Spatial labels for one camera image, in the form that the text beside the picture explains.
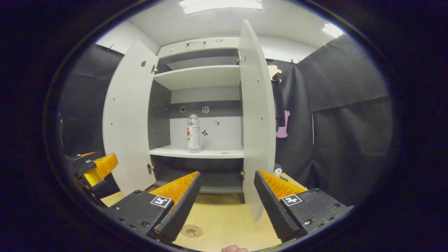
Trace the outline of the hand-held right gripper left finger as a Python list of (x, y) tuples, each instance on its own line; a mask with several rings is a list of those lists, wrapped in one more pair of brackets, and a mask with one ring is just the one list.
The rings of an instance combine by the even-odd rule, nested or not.
[(133, 233), (173, 242), (183, 228), (202, 185), (192, 172), (151, 192), (135, 190), (104, 213)]

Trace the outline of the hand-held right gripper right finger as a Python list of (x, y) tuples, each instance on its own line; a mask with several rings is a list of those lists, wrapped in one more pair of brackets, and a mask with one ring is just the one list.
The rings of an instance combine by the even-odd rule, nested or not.
[(317, 233), (353, 209), (319, 188), (300, 188), (262, 170), (256, 171), (253, 183), (283, 243)]

